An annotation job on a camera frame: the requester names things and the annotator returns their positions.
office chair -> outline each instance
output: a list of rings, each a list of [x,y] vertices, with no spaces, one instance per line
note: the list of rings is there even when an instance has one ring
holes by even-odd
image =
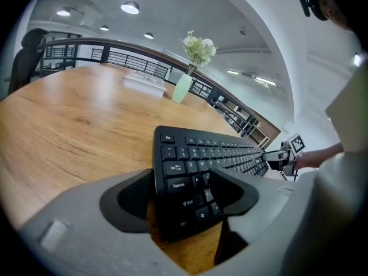
[[[47,30],[36,28],[24,35],[21,42],[23,49],[18,51],[11,69],[8,95],[30,82],[32,74],[45,51],[46,35],[48,33]]]

person's arm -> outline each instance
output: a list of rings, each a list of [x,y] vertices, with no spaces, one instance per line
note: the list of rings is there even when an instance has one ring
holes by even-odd
[[[337,143],[325,149],[304,152],[295,160],[295,169],[319,168],[325,160],[343,151],[344,149],[341,143]]]

wooden table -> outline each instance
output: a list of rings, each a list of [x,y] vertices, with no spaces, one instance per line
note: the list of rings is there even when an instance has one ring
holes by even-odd
[[[109,64],[73,68],[33,82],[0,102],[0,195],[13,227],[61,192],[88,181],[152,167],[158,125],[237,136],[203,99],[156,98],[122,87],[127,68]],[[221,224],[168,244],[148,218],[157,245],[196,274],[213,267]]]

vase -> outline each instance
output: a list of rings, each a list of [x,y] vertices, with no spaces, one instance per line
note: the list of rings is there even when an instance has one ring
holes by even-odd
[[[171,97],[172,101],[176,103],[181,103],[185,95],[188,93],[190,85],[191,85],[191,76],[187,74],[183,74],[180,77],[174,89],[174,92]]]

